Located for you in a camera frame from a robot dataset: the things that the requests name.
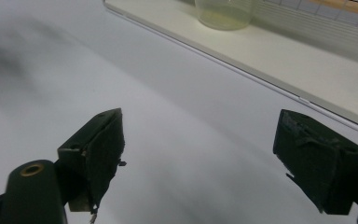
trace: glass beaker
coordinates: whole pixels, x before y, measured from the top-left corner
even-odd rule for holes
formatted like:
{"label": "glass beaker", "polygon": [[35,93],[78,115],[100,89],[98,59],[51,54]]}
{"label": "glass beaker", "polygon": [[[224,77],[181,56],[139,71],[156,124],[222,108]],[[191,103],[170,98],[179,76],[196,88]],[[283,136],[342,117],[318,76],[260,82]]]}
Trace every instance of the glass beaker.
{"label": "glass beaker", "polygon": [[217,30],[237,30],[249,24],[254,0],[196,0],[199,21]]}

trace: white table surface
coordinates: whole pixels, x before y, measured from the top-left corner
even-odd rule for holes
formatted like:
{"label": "white table surface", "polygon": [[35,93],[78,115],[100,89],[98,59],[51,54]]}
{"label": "white table surface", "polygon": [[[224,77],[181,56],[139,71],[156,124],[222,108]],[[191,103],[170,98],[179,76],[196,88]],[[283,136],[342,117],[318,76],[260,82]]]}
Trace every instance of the white table surface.
{"label": "white table surface", "polygon": [[[0,0],[0,194],[27,161],[121,107],[126,148],[97,223],[355,223],[320,215],[272,154],[280,110],[358,132],[107,12]],[[90,216],[67,213],[69,223]]]}

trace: white tray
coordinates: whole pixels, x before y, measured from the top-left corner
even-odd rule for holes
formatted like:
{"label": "white tray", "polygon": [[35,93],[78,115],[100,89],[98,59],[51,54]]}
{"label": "white tray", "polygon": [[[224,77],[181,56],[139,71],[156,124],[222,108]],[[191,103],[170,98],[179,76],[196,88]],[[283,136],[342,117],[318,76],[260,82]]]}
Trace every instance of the white tray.
{"label": "white tray", "polygon": [[104,0],[123,16],[358,123],[358,62],[259,26],[203,26],[188,0]]}

